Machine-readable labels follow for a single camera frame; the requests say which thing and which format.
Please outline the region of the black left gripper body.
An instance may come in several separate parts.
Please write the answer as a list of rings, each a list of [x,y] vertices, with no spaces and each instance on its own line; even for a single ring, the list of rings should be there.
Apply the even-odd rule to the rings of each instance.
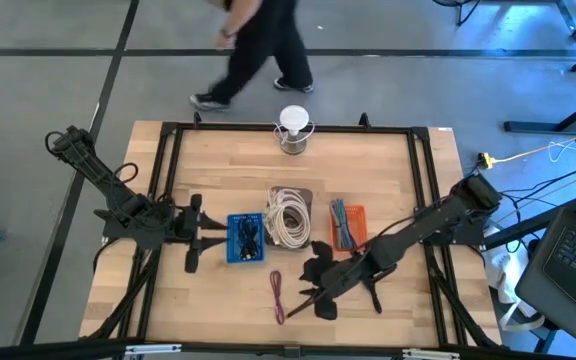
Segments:
[[[185,258],[185,271],[195,273],[199,264],[199,257],[202,252],[200,239],[202,196],[194,194],[190,197],[187,206],[177,206],[177,234],[182,243],[188,245]]]

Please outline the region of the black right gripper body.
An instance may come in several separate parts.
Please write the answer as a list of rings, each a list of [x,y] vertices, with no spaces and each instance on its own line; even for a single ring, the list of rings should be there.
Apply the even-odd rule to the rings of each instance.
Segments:
[[[333,249],[324,242],[311,243],[315,257],[324,260],[324,273],[319,283],[314,283],[321,290],[318,300],[314,304],[314,313],[325,320],[336,320],[338,316],[337,304],[334,299],[343,295],[354,286],[362,283],[368,290],[376,307],[376,286],[369,277],[366,252],[352,252],[351,257],[337,261],[333,256]]]

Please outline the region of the blue plastic basket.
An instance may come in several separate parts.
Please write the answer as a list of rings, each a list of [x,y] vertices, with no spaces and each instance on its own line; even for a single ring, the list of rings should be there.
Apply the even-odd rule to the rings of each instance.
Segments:
[[[263,262],[265,227],[262,213],[231,214],[227,217],[228,264]]]

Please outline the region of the orange plastic basket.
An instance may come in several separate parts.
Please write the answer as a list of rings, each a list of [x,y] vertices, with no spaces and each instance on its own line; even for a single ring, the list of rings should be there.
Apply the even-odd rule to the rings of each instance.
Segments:
[[[346,205],[345,211],[350,234],[353,236],[355,244],[361,246],[368,240],[365,209],[362,205]],[[347,248],[341,247],[338,240],[333,216],[330,216],[330,244],[337,252],[348,252]]]

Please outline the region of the grey plastic tray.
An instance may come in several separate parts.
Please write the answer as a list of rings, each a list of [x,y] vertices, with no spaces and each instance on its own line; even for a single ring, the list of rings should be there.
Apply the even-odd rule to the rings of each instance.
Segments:
[[[265,244],[288,250],[305,248],[312,229],[312,201],[308,189],[272,187],[263,212]]]

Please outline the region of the white dome table lamp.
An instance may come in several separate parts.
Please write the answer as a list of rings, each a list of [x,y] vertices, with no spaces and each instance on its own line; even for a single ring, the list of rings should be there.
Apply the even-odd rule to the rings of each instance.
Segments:
[[[279,122],[274,126],[273,135],[280,149],[288,155],[303,153],[308,138],[315,130],[307,110],[298,105],[285,107],[279,114]]]

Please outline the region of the white bag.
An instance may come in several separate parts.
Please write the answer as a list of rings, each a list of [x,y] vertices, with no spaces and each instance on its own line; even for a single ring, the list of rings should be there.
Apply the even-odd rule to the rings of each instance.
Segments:
[[[514,240],[482,253],[488,285],[497,291],[502,305],[498,323],[506,332],[524,332],[540,328],[545,317],[516,294],[516,286],[529,263],[529,253],[520,240]]]

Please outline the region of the person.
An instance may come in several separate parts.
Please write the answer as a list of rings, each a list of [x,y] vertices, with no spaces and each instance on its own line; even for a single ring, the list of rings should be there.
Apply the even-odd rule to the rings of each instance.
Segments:
[[[272,57],[281,72],[280,91],[309,93],[314,78],[296,21],[298,0],[220,0],[226,19],[216,47],[231,48],[225,75],[205,93],[190,96],[199,110],[226,110]]]

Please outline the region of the black desk foot bar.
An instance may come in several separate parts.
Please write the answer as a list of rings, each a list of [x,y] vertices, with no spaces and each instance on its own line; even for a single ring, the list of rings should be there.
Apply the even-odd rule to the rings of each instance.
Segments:
[[[506,121],[503,129],[511,133],[576,135],[576,111],[558,123]]]

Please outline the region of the silver metal bracket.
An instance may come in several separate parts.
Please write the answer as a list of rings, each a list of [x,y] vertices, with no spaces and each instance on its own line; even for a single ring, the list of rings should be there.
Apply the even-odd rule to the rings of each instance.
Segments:
[[[402,351],[402,360],[461,360],[460,354],[438,350],[409,348]]]
[[[142,356],[150,354],[179,353],[183,349],[181,344],[140,344],[129,345],[125,348],[125,356]]]

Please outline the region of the black aluminium table frame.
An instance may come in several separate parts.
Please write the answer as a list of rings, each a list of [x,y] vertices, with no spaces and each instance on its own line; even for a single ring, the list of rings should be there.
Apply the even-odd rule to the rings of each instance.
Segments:
[[[132,127],[125,155],[131,187],[148,188],[156,159],[162,178],[172,178],[175,201],[203,198],[207,214],[222,222],[231,214],[262,211],[274,186],[313,193],[312,235],[330,241],[329,203],[341,198],[365,209],[367,232],[395,232],[413,210],[446,195],[461,174],[453,132],[421,128],[317,126],[306,151],[281,151],[269,124],[186,123],[163,137],[159,121]],[[336,320],[316,317],[311,307],[286,315],[306,297],[299,279],[310,249],[268,248],[263,262],[228,264],[226,248],[203,252],[197,271],[185,271],[185,245],[162,249],[148,315],[134,311],[130,335],[149,341],[255,345],[433,347],[437,325],[425,250],[410,248],[396,271],[376,286],[382,307],[356,286],[338,301]]]

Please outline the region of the black overhead mount beam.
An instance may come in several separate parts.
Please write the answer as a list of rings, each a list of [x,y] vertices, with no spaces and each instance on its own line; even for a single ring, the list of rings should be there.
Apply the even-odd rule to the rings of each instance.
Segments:
[[[0,347],[0,360],[95,360],[124,356],[129,345],[140,344],[181,344],[179,353],[236,353],[282,356],[284,345],[255,345],[227,343],[145,343],[137,338],[124,339],[83,339],[72,342],[26,344]],[[385,347],[333,347],[301,346],[302,356],[365,356],[393,357],[402,360],[404,348]],[[504,347],[485,348],[464,345],[444,345],[436,348],[415,348],[438,350],[460,354],[461,360],[576,360],[576,357],[512,351]]]

